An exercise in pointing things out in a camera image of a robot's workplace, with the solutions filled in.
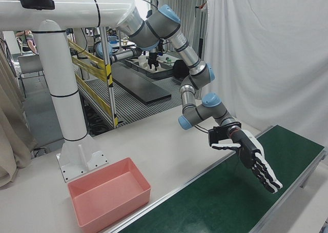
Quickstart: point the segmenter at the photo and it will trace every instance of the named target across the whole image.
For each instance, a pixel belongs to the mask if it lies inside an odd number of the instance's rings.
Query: gray curtain
[[[23,117],[23,97],[6,56],[0,49],[0,187],[13,181],[18,168],[30,163],[36,140]]]
[[[158,0],[158,6],[164,4],[169,5],[172,10],[181,19],[181,30],[186,36],[189,44],[198,53],[199,38],[203,38],[203,29],[205,14],[201,14],[199,9],[196,9],[195,17],[195,6],[200,6],[206,0]]]

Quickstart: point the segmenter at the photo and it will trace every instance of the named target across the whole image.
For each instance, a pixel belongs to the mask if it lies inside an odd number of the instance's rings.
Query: person
[[[16,37],[20,37],[23,44],[27,44],[32,52],[36,53],[36,46],[31,30],[16,31],[15,35]]]

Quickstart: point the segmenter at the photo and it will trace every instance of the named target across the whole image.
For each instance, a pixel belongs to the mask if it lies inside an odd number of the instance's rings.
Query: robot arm
[[[221,99],[214,93],[202,98],[196,106],[194,95],[196,90],[214,80],[211,66],[201,61],[180,29],[180,18],[168,6],[164,5],[143,21],[137,12],[120,23],[118,29],[129,36],[142,50],[154,49],[161,38],[172,43],[174,49],[185,64],[190,74],[181,83],[182,113],[179,123],[183,129],[190,129],[209,117],[213,117],[218,127],[209,130],[210,146],[215,149],[226,149],[217,144],[227,138],[235,143],[234,148],[246,168],[260,180],[263,186],[275,193],[282,188],[275,174],[264,158],[264,150],[256,138],[247,130],[241,130],[241,124],[228,112]]]

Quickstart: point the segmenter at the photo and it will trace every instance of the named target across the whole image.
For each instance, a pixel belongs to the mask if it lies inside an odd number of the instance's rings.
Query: green conveyor belt
[[[233,155],[121,232],[249,232],[323,150],[323,146],[280,126],[258,140],[283,183],[279,192],[273,195],[266,191]]]

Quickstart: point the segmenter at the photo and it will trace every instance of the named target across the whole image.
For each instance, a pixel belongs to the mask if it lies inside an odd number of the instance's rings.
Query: yellow rail
[[[74,64],[82,68],[83,70],[89,72],[90,74],[94,75],[95,77],[99,78],[103,82],[107,81],[107,75],[102,69],[98,69],[90,64],[83,62],[75,57],[72,57],[72,61]]]
[[[89,95],[98,103],[98,105],[106,112],[108,115],[112,116],[111,107],[95,92],[88,84],[86,84],[82,78],[75,74],[76,81],[83,87],[83,89],[88,92]]]
[[[72,42],[70,39],[68,40],[68,44],[71,48],[75,49],[77,52],[79,52],[79,54],[83,54],[84,56],[88,57],[88,59],[90,59],[91,61],[93,61],[99,68],[105,70],[105,63],[102,59],[96,57],[95,55],[84,51],[84,49],[82,47],[80,47],[79,45],[75,44],[74,42]]]
[[[79,60],[75,57],[72,57],[72,62],[79,66],[81,69],[87,71],[88,73],[94,75],[95,77],[99,78],[103,82],[107,82],[108,87],[113,87],[113,77],[112,77],[112,68],[111,65],[105,65],[105,62],[102,59],[97,58],[93,54],[90,54],[87,51],[84,51],[84,49],[71,40],[68,40],[69,46],[73,49],[75,49],[79,54],[83,54],[84,56],[88,57],[88,59],[92,62],[94,62],[97,67],[94,67],[92,65],[89,65],[82,60]],[[77,74],[75,74],[76,81],[85,89],[86,92],[93,98],[95,102],[98,103],[98,105],[110,116],[113,116],[112,108],[92,89],[90,86],[88,86]],[[114,127],[118,125],[118,117],[115,114],[114,116]]]

